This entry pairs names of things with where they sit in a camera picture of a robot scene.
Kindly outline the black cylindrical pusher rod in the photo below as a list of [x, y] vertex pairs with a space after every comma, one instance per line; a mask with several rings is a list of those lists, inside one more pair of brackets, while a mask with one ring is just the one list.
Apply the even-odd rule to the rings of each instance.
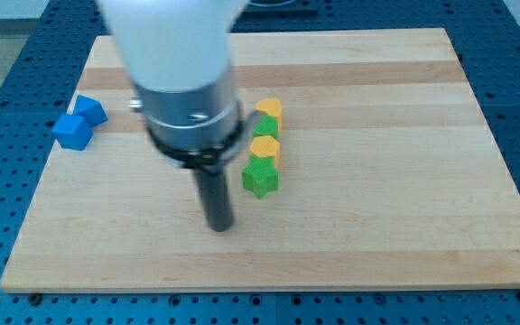
[[234, 215], [224, 170], [197, 168], [194, 170], [194, 178], [208, 226], [215, 232], [227, 231], [233, 225]]

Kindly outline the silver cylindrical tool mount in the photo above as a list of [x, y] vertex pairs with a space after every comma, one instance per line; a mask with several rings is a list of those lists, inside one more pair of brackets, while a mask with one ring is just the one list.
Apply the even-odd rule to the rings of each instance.
[[241, 151], [260, 114], [244, 114], [235, 78], [226, 70], [204, 86], [151, 90], [135, 84], [136, 111], [155, 147], [181, 168], [221, 170]]

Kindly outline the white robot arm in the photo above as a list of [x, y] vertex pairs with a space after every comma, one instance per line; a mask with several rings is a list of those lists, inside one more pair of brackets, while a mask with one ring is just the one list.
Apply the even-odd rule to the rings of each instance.
[[224, 169], [261, 118], [237, 97], [230, 32], [248, 0], [101, 0], [142, 114], [161, 154], [193, 172], [208, 226], [234, 222]]

